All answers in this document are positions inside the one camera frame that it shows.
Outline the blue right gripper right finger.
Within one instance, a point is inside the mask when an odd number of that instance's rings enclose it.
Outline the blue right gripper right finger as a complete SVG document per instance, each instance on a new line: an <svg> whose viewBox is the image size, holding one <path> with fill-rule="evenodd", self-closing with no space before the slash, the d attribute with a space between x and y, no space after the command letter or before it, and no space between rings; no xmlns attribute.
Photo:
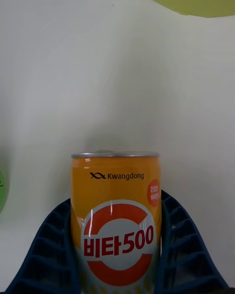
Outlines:
<svg viewBox="0 0 235 294"><path fill-rule="evenodd" d="M210 294L227 289L195 223L175 198L162 191L162 254L154 292Z"/></svg>

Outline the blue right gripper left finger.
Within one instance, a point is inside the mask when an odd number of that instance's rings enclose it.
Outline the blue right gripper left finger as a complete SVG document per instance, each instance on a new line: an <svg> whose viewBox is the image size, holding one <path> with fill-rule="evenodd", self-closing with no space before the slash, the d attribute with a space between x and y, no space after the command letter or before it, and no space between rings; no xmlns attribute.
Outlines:
<svg viewBox="0 0 235 294"><path fill-rule="evenodd" d="M56 206L40 226L7 294L79 294L71 241L71 201Z"/></svg>

